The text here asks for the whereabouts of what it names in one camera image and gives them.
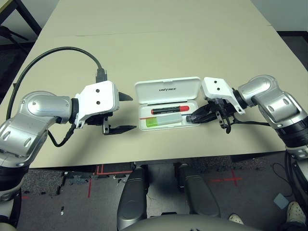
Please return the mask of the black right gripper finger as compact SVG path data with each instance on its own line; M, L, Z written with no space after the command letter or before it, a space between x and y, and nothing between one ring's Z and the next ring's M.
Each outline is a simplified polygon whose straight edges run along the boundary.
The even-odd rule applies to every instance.
M209 116L212 114L211 105L207 104L192 113L193 116Z
M217 116L215 114L210 115L193 115L191 123L208 123L216 120Z

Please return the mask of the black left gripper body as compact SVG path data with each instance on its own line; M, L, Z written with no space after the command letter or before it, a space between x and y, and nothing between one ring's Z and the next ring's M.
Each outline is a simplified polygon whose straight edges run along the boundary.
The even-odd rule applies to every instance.
M93 126L102 126L103 134L112 134L112 132L110 131L111 126L109 125L109 117L112 116L113 112L92 115L86 120L86 124Z

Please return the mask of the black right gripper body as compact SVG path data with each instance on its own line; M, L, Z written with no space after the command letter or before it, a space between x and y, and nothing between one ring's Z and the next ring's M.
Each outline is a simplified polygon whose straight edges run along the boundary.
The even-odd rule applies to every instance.
M226 133L231 132L230 117L234 115L234 107L231 103L227 103L223 99L214 99L209 101L211 112L215 113L219 125L222 129L226 130Z

